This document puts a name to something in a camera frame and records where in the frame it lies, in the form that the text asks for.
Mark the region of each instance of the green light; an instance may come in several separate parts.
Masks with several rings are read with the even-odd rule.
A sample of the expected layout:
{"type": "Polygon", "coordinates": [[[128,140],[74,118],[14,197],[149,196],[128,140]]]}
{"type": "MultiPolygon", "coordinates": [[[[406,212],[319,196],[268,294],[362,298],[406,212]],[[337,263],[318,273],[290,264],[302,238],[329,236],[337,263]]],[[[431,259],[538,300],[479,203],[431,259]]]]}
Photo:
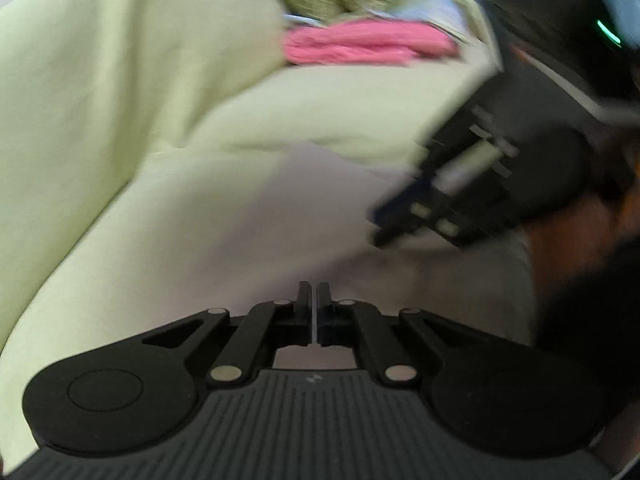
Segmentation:
{"type": "Polygon", "coordinates": [[[596,22],[598,24],[598,27],[600,27],[600,30],[602,32],[605,33],[605,35],[611,40],[613,41],[613,43],[615,43],[617,46],[621,46],[622,44],[622,40],[620,40],[619,37],[617,37],[613,32],[611,32],[607,27],[604,26],[604,24],[598,20],[596,22]]]}

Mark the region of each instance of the ribbed black surface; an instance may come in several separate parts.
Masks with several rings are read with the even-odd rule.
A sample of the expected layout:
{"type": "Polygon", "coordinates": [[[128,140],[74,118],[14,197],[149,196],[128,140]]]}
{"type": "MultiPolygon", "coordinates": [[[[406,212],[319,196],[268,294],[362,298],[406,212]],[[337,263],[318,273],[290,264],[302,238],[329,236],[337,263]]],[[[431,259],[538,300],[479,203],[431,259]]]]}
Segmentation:
{"type": "Polygon", "coordinates": [[[9,480],[604,480],[586,452],[519,461],[462,444],[415,394],[359,370],[264,370],[209,396],[194,421],[158,446],[87,459],[50,449],[9,480]]]}

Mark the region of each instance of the folded pink cloth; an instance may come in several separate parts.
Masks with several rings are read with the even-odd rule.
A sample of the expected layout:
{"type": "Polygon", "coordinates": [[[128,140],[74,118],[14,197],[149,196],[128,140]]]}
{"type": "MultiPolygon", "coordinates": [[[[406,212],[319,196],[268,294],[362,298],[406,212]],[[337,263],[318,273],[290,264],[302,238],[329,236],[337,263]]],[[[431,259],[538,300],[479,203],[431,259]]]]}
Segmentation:
{"type": "Polygon", "coordinates": [[[418,56],[455,56],[458,46],[427,23],[367,18],[327,28],[295,28],[285,37],[284,52],[296,64],[407,64],[418,56]]]}

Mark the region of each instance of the black device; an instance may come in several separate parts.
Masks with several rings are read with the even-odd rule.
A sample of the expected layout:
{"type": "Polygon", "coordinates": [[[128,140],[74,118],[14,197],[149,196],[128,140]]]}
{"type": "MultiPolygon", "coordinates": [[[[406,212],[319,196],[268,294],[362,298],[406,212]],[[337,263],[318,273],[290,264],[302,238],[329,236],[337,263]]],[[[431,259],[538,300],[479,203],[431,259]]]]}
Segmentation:
{"type": "Polygon", "coordinates": [[[40,450],[10,480],[609,477],[580,450],[607,418],[582,365],[336,301],[327,283],[316,297],[303,282],[295,301],[211,309],[50,365],[23,398],[40,450]],[[316,337],[357,368],[271,368],[316,337]]]}
{"type": "Polygon", "coordinates": [[[602,0],[490,0],[502,71],[424,146],[414,180],[380,203],[373,243],[422,227],[457,246],[567,206],[618,200],[640,133],[631,50],[602,0]]]}

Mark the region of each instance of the black mechanical part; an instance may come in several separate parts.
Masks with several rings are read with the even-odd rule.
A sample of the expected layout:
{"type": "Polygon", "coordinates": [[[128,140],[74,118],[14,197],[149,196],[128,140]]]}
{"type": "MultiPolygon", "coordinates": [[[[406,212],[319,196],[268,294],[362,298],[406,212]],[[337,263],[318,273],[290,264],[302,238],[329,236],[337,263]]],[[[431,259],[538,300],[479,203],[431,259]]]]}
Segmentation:
{"type": "Polygon", "coordinates": [[[244,319],[212,308],[64,359],[28,384],[25,418],[39,445],[72,454],[148,446],[190,420],[207,388],[228,385],[213,380],[212,362],[240,365],[236,382],[243,382],[269,366],[280,346],[308,344],[310,297],[302,282],[295,302],[263,303],[244,319]]]}
{"type": "Polygon", "coordinates": [[[44,448],[9,480],[607,480],[586,451],[513,460],[477,450],[411,390],[364,370],[262,370],[215,390],[179,433],[105,458],[44,448]]]}
{"type": "Polygon", "coordinates": [[[36,441],[65,452],[109,454],[167,435],[200,400],[185,359],[228,320],[226,311],[196,314],[45,368],[22,398],[36,441]]]}
{"type": "Polygon", "coordinates": [[[627,47],[603,0],[491,0],[490,5],[510,33],[572,84],[587,85],[601,98],[637,99],[627,47]]]}
{"type": "Polygon", "coordinates": [[[556,478],[557,455],[562,474],[587,463],[580,478],[604,478],[571,453],[602,421],[588,372],[421,310],[382,316],[323,283],[318,341],[353,348],[360,370],[268,369],[275,349],[309,342],[310,293],[303,282],[295,302],[232,319],[211,309],[46,368],[24,395],[42,450],[12,480],[121,468],[136,480],[528,480],[556,478]]]}
{"type": "Polygon", "coordinates": [[[211,366],[208,385],[236,387],[271,366],[278,348],[310,343],[311,290],[308,282],[301,282],[295,302],[276,300],[255,305],[211,366]]]}
{"type": "MultiPolygon", "coordinates": [[[[420,176],[421,184],[402,192],[404,203],[393,200],[382,206],[387,211],[373,244],[383,247],[397,235],[424,226],[464,246],[567,206],[590,182],[588,146],[571,128],[549,128],[529,142],[510,143],[509,149],[512,156],[489,161],[453,192],[438,188],[438,177],[426,184],[420,176]]],[[[460,167],[467,171],[469,162],[460,167]]],[[[451,173],[459,178],[461,171],[451,173]]]]}
{"type": "Polygon", "coordinates": [[[562,454],[586,446],[603,423],[604,390],[581,365],[418,309],[400,312],[398,333],[412,354],[428,356],[423,396],[474,446],[562,454]]]}
{"type": "Polygon", "coordinates": [[[380,227],[397,226],[410,205],[431,189],[431,179],[442,165],[456,158],[473,146],[480,137],[479,130],[491,131],[492,113],[488,104],[496,94],[504,92],[506,74],[500,72],[486,81],[462,107],[451,116],[441,128],[424,141],[428,156],[418,166],[420,177],[388,201],[384,201],[372,211],[372,222],[380,227]]]}
{"type": "Polygon", "coordinates": [[[318,285],[318,342],[321,346],[353,348],[358,362],[387,386],[408,387],[419,380],[412,359],[404,350],[388,321],[370,303],[334,301],[328,283],[318,285]],[[350,326],[349,332],[340,330],[350,326]]]}

